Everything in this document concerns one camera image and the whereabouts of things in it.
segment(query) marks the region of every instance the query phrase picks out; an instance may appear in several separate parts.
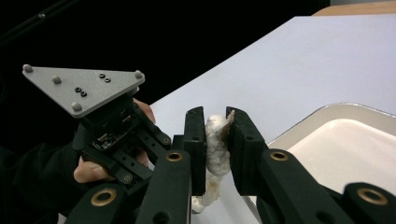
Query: crumpled white object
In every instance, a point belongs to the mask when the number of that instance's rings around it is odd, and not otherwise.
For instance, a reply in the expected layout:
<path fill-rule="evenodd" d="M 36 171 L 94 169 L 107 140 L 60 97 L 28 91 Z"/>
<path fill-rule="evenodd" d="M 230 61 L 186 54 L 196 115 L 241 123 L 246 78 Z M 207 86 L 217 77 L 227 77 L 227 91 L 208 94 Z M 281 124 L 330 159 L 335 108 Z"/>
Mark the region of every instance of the crumpled white object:
<path fill-rule="evenodd" d="M 230 152 L 227 148 L 226 137 L 234 111 L 228 118 L 222 115 L 212 115 L 205 125 L 206 133 L 206 182 L 205 194 L 192 196 L 191 209 L 195 213 L 202 213 L 220 196 L 220 182 L 230 172 Z"/>

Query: human hand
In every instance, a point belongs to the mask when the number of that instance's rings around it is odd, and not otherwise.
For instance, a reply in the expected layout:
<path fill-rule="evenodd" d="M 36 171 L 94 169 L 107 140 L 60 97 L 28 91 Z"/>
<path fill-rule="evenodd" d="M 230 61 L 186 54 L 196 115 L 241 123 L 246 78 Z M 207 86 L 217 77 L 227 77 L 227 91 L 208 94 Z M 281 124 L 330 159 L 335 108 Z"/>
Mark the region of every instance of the human hand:
<path fill-rule="evenodd" d="M 139 108 L 146 114 L 146 116 L 155 123 L 154 113 L 149 105 L 134 99 L 134 102 L 139 106 Z M 149 157 L 143 149 L 138 149 L 134 157 L 137 161 L 142 164 L 149 166 Z M 114 179 L 110 176 L 106 169 L 101 165 L 94 163 L 92 161 L 84 161 L 81 157 L 78 161 L 78 167 L 74 172 L 74 178 L 78 183 L 88 183 L 97 180 L 112 180 Z"/>

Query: wooden surface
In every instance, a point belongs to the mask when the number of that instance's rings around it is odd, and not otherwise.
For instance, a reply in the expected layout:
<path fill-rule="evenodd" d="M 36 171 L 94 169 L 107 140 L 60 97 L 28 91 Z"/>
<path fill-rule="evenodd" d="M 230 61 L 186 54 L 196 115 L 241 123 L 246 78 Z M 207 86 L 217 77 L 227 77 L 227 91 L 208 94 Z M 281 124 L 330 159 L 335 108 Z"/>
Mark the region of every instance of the wooden surface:
<path fill-rule="evenodd" d="M 396 1 L 359 3 L 341 6 L 325 7 L 313 16 L 340 16 L 340 15 L 365 15 L 365 14 L 390 14 L 396 13 Z"/>

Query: white table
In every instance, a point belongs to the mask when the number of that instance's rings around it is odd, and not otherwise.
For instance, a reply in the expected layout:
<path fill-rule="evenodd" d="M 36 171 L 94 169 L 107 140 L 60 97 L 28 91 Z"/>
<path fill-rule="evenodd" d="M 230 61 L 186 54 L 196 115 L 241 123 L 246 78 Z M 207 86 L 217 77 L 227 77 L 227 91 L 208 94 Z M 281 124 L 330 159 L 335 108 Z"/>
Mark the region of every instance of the white table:
<path fill-rule="evenodd" d="M 173 137 L 183 134 L 188 110 L 203 106 L 207 119 L 230 105 L 246 111 L 270 143 L 335 103 L 396 115 L 396 14 L 295 17 L 151 107 Z M 228 174 L 220 199 L 191 223 L 259 221 Z"/>

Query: white tray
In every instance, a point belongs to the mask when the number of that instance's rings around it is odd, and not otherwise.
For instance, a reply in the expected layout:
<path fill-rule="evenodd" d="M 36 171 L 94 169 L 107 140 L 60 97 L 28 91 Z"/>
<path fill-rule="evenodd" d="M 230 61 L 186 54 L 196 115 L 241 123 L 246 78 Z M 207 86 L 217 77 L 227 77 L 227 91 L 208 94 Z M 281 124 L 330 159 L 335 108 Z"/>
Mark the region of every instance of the white tray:
<path fill-rule="evenodd" d="M 364 105 L 326 105 L 268 147 L 286 149 L 319 184 L 339 193 L 348 183 L 367 182 L 396 195 L 394 115 Z M 256 197 L 246 201 L 257 216 Z"/>

